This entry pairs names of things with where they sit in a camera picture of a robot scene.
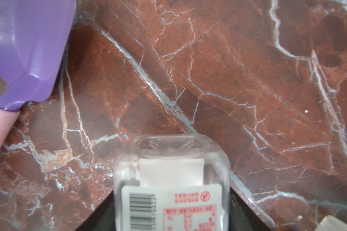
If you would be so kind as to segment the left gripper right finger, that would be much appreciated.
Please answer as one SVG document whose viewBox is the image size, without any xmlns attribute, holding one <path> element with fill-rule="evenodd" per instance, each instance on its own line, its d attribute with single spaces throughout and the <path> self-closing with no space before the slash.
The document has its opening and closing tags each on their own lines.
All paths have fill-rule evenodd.
<svg viewBox="0 0 347 231">
<path fill-rule="evenodd" d="M 271 231 L 232 188 L 229 201 L 229 231 Z"/>
</svg>

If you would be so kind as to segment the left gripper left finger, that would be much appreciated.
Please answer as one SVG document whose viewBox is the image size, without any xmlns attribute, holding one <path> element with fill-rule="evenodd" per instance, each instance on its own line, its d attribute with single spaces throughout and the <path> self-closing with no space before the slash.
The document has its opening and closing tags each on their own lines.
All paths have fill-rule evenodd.
<svg viewBox="0 0 347 231">
<path fill-rule="evenodd" d="M 114 193 L 111 192 L 76 231 L 116 231 L 114 205 Z"/>
</svg>

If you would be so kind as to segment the pink label square bottle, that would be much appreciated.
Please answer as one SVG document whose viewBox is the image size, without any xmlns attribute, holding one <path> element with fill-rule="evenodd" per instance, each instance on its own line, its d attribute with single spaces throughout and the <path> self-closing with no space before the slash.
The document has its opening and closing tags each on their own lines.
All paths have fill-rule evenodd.
<svg viewBox="0 0 347 231">
<path fill-rule="evenodd" d="M 118 231 L 226 231 L 230 162 L 201 134 L 142 135 L 114 161 Z"/>
</svg>

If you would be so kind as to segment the grey label clear bottle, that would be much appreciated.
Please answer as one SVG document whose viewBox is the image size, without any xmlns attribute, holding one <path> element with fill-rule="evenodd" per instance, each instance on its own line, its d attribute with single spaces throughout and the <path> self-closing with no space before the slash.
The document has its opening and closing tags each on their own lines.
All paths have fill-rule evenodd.
<svg viewBox="0 0 347 231">
<path fill-rule="evenodd" d="M 347 231 L 347 224 L 334 216 L 327 215 L 316 227 L 315 231 Z"/>
</svg>

